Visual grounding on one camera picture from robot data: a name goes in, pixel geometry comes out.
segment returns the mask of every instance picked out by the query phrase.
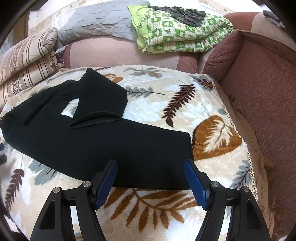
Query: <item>gray cloth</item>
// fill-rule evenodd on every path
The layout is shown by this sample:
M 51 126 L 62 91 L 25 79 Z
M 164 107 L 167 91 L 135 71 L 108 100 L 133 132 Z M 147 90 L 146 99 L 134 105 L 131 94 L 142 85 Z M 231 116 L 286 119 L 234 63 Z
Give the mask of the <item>gray cloth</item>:
M 286 28 L 280 19 L 270 10 L 263 10 L 263 15 L 265 16 L 266 20 L 277 25 L 280 28 Z
M 132 25 L 129 5 L 149 6 L 145 0 L 117 0 L 78 8 L 59 30 L 54 49 L 77 39 L 109 35 L 136 42 L 137 33 Z
M 153 10 L 161 10 L 171 14 L 171 17 L 177 19 L 180 23 L 198 27 L 202 24 L 206 17 L 204 11 L 197 11 L 196 9 L 184 9 L 182 7 L 152 7 Z

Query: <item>green and white comforter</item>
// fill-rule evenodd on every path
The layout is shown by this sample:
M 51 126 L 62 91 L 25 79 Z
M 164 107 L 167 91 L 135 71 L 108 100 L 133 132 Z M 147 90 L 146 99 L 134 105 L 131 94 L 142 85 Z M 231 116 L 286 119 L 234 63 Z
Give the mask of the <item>green and white comforter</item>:
M 165 11 L 140 5 L 128 8 L 143 53 L 204 52 L 220 43 L 233 28 L 228 19 L 214 14 L 207 14 L 195 28 L 180 23 Z

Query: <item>folded black fabric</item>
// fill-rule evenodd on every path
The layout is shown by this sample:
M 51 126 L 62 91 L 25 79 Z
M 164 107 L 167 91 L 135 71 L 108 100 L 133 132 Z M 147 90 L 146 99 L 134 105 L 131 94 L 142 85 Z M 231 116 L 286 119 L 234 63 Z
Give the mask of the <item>folded black fabric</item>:
M 202 24 L 206 17 L 204 11 L 197 11 L 196 9 L 183 9 L 182 7 L 151 7 L 153 10 L 162 10 L 171 14 L 172 18 L 177 19 L 183 24 L 193 27 L 198 27 Z
M 79 98 L 73 118 L 61 115 Z M 89 68 L 78 82 L 48 88 L 8 112 L 1 124 L 16 150 L 80 180 L 91 180 L 110 158 L 117 187 L 189 189 L 183 163 L 190 135 L 122 119 L 124 88 Z

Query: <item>brown ruffled fabric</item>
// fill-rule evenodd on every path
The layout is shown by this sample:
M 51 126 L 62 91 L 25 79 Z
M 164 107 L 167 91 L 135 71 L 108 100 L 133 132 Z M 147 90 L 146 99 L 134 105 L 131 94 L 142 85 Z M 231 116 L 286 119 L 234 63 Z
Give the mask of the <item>brown ruffled fabric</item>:
M 281 224 L 284 219 L 283 209 L 276 204 L 276 170 L 267 157 L 260 151 L 254 131 L 244 118 L 240 102 L 223 91 L 215 81 L 217 92 L 227 108 L 238 132 L 248 145 L 258 191 L 258 204 L 265 218 L 272 241 L 281 237 Z

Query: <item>leaf-patterned blanket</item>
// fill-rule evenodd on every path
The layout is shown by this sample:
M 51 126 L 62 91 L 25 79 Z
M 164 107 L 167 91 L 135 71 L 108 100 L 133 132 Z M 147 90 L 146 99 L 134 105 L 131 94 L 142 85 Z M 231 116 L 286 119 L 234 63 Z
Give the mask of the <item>leaf-patterned blanket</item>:
M 180 23 L 170 13 L 147 6 L 128 7 L 143 53 L 204 52 L 220 43 L 232 31 L 232 23 L 207 14 L 198 27 Z
M 18 93 L 8 100 L 1 116 L 46 88 L 68 79 L 78 81 L 85 71 L 86 68 L 60 71 Z M 138 65 L 97 71 L 127 90 L 128 104 L 123 118 L 188 132 L 192 138 L 195 164 L 200 171 L 225 187 L 247 185 L 258 198 L 246 143 L 209 76 Z M 78 102 L 79 99 L 72 100 L 61 114 L 73 117 Z M 2 132 L 0 137 L 0 145 L 4 148 L 0 152 L 2 201 L 16 225 L 30 238 L 51 190 L 56 186 L 75 188 L 82 181 L 20 153 L 5 142 Z M 81 241 L 74 207 L 71 212 L 76 239 Z M 191 190 L 113 187 L 97 216 L 107 240 L 188 241 L 196 238 L 205 211 L 198 206 Z M 220 240 L 227 235 L 229 219 L 230 209 L 227 209 Z

